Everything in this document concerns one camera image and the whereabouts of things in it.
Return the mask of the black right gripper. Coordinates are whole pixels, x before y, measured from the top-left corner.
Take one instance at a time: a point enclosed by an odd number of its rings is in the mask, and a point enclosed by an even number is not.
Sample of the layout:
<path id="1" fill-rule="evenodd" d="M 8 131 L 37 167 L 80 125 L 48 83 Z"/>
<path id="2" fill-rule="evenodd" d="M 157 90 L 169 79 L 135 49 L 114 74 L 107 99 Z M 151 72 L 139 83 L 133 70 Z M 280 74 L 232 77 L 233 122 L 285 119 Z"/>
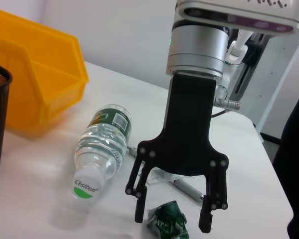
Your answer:
<path id="1" fill-rule="evenodd" d="M 162 132 L 141 143 L 148 150 L 142 157 L 142 172 L 157 167 L 173 174 L 205 176 L 206 194 L 198 223 L 203 233 L 211 232 L 212 211 L 228 208 L 229 160 L 209 140 L 215 86 L 216 82 L 210 79 L 173 76 Z"/>

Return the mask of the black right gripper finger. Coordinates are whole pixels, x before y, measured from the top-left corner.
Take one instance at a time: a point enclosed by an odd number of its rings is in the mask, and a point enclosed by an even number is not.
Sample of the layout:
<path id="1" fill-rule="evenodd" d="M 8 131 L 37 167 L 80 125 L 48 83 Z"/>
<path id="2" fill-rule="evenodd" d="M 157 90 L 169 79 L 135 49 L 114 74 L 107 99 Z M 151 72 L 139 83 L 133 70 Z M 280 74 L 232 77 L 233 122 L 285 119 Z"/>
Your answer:
<path id="1" fill-rule="evenodd" d="M 146 204 L 146 197 L 147 197 L 147 178 L 149 176 L 150 171 L 154 168 L 153 160 L 155 158 L 155 150 L 153 147 L 139 147 L 138 153 L 135 158 L 130 177 L 128 179 L 125 193 L 127 195 L 132 195 L 136 197 L 136 210 L 135 210 L 135 222 L 142 223 L 144 218 L 145 212 L 145 204 Z M 142 162 L 144 161 L 144 166 L 142 168 L 142 172 L 138 181 L 136 188 L 134 188 L 134 184 L 137 179 L 138 171 Z"/>

